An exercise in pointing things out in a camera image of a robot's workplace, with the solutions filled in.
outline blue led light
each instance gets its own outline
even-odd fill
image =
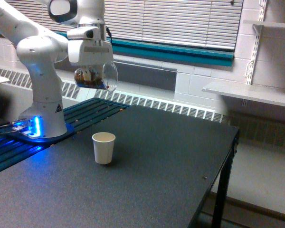
[[[35,137],[39,137],[41,135],[41,130],[40,130],[40,120],[38,116],[34,117],[34,123],[35,123]]]
[[[14,124],[14,127],[18,127],[18,126],[21,126],[21,125],[24,125],[25,122],[24,121],[21,121],[21,122],[17,122]]]

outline heating vent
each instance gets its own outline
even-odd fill
[[[204,114],[205,114],[204,110],[199,110],[196,117],[200,119],[204,119]]]
[[[182,114],[182,115],[187,115],[187,114],[188,114],[188,111],[189,111],[189,108],[188,108],[188,107],[183,107],[183,108],[182,108],[182,111],[181,111],[181,114]]]
[[[0,68],[0,76],[8,78],[8,84],[28,89],[32,88],[32,81],[28,74]],[[62,82],[61,90],[62,96],[76,99],[79,94],[80,88],[75,84]]]
[[[174,107],[174,105],[168,104],[166,111],[168,111],[168,112],[173,112],[173,107]]]
[[[148,108],[151,108],[151,105],[152,105],[152,100],[147,100],[145,106],[148,107]]]
[[[138,99],[139,99],[138,97],[134,97],[132,101],[132,105],[137,105]]]
[[[132,101],[132,96],[127,96],[126,100],[125,100],[125,104],[126,105],[130,105]]]
[[[153,105],[152,105],[152,108],[158,108],[158,106],[160,105],[160,103],[158,101],[154,101],[153,102]]]
[[[124,104],[124,100],[125,100],[125,95],[121,94],[118,102]]]
[[[238,126],[240,128],[241,138],[285,147],[285,124],[263,121],[254,117],[228,116],[217,113],[215,110],[176,102],[167,102],[166,100],[129,93],[108,93],[105,90],[97,90],[95,97],[104,98],[110,101],[118,101],[126,105],[141,105],[204,120]]]
[[[161,104],[160,104],[160,110],[166,110],[166,106],[167,106],[166,103],[161,102]]]
[[[119,98],[119,94],[118,94],[118,93],[115,93],[114,96],[113,96],[112,101],[117,102],[117,101],[118,101],[118,98]]]
[[[195,109],[195,108],[190,109],[189,115],[195,117],[196,111],[197,111],[197,109]]]
[[[213,116],[212,112],[206,112],[205,120],[212,120],[212,116]]]
[[[140,105],[140,106],[144,106],[145,101],[146,101],[146,99],[141,98],[141,99],[139,100],[138,105]]]

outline window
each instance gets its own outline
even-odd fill
[[[72,28],[54,22],[39,3],[6,1],[53,31]],[[243,0],[104,1],[114,53],[232,66]]]
[[[7,0],[30,19],[55,31],[46,6]],[[105,0],[105,20],[114,38],[234,50],[243,0]]]

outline window blind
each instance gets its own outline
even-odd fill
[[[32,20],[56,31],[45,6],[7,0]],[[234,50],[243,0],[105,0],[105,21],[114,38]]]
[[[73,28],[54,22],[48,15],[47,6],[40,3],[31,0],[6,0],[6,2],[34,22],[37,22],[50,30],[65,32]]]

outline black table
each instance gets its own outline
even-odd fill
[[[116,135],[94,162],[93,133]],[[219,227],[238,129],[131,107],[0,172],[0,228],[186,228],[219,171]]]

